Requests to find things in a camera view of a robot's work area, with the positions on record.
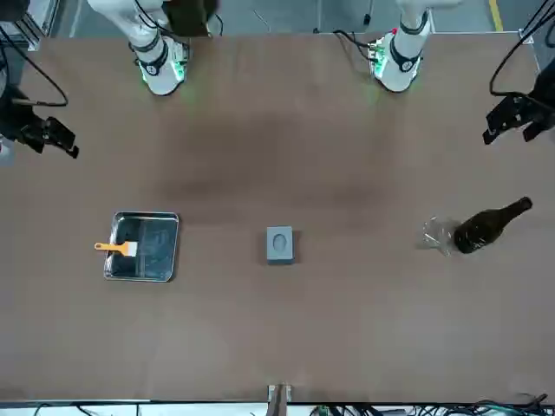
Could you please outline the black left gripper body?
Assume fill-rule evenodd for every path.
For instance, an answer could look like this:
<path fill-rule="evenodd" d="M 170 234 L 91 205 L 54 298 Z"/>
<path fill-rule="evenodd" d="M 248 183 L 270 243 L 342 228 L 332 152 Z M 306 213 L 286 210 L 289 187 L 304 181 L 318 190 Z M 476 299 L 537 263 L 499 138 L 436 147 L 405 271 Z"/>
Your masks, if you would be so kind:
<path fill-rule="evenodd" d="M 528 95 L 527 130 L 550 130 L 554 127 L 554 60 L 538 75 Z"/>

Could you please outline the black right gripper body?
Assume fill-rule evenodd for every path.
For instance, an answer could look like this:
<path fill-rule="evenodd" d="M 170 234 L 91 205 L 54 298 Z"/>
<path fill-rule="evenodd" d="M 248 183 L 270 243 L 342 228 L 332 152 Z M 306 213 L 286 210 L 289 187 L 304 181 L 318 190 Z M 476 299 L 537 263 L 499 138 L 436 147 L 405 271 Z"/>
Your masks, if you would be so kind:
<path fill-rule="evenodd" d="M 44 120 L 35 114 L 31 106 L 16 100 L 27 99 L 15 86 L 7 86 L 1 95 L 1 135 L 33 150 L 43 150 Z"/>

